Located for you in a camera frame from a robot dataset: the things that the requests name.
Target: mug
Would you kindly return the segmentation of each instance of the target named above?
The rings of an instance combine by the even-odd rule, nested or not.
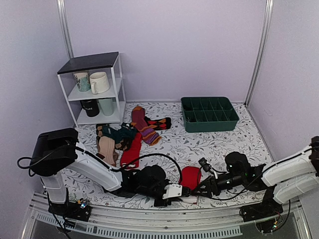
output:
[[[112,98],[99,99],[99,104],[102,110],[102,113],[105,116],[111,116],[114,112],[113,100]]]
[[[90,76],[91,90],[94,95],[106,92],[110,88],[105,72],[95,72]]]
[[[88,117],[94,117],[100,113],[97,100],[83,100],[80,102]]]
[[[79,88],[79,91],[85,92],[91,89],[90,80],[89,80],[89,72],[77,72],[73,74],[76,85]]]

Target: wall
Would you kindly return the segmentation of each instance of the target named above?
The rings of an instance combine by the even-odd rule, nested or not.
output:
[[[68,0],[75,56],[122,53],[128,100],[245,100],[264,0]]]
[[[274,1],[269,38],[250,110],[275,159],[319,135],[319,2]],[[319,190],[301,197],[319,238]]]
[[[41,190],[16,161],[40,133],[73,121],[56,77],[67,61],[56,1],[0,1],[0,29],[0,238],[15,239]]]

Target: black mug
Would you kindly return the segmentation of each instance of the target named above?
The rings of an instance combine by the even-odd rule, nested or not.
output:
[[[80,102],[88,117],[94,117],[100,113],[97,100],[83,100]]]

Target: patterned mug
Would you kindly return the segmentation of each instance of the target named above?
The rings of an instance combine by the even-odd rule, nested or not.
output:
[[[91,84],[90,84],[90,78],[89,78],[89,72],[84,71],[84,72],[77,72],[74,73],[74,79],[76,82],[76,85],[79,88],[79,91],[85,92],[91,89]]]

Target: patterned tabletop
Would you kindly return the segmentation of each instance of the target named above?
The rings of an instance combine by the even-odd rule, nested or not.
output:
[[[271,162],[256,126],[242,104],[234,104],[240,120],[233,131],[208,133],[187,133],[185,131],[180,103],[128,103],[124,118],[125,122],[131,121],[132,109],[137,105],[145,108],[146,115],[151,119],[164,117],[171,117],[172,119],[170,129],[158,131],[162,136],[158,144],[149,146],[142,142],[140,155],[154,152],[168,154],[178,162],[181,168],[186,166],[198,167],[198,160],[205,157],[214,168],[221,171],[225,171],[226,167],[224,157],[233,151],[245,153],[252,166]],[[80,140],[87,149],[96,153],[95,125],[82,125],[76,129],[79,131]],[[171,182],[178,181],[176,167],[166,158],[155,156],[140,160],[140,168],[154,164],[158,164],[165,170],[166,176]],[[202,179],[207,176],[207,174],[203,173]],[[154,200],[152,198],[142,195],[122,198],[111,193],[104,193],[100,185],[72,170],[64,170],[63,179],[69,189],[71,200],[86,198],[90,200],[91,204],[95,205],[134,209],[169,210],[225,207],[261,201],[264,194],[263,191],[257,193],[246,192],[229,201],[216,201],[198,197],[197,204],[172,202],[171,206],[155,208],[153,207]],[[230,192],[223,191],[219,198],[230,198],[234,196],[232,193],[239,192],[242,188],[242,186],[239,186],[233,188]]]

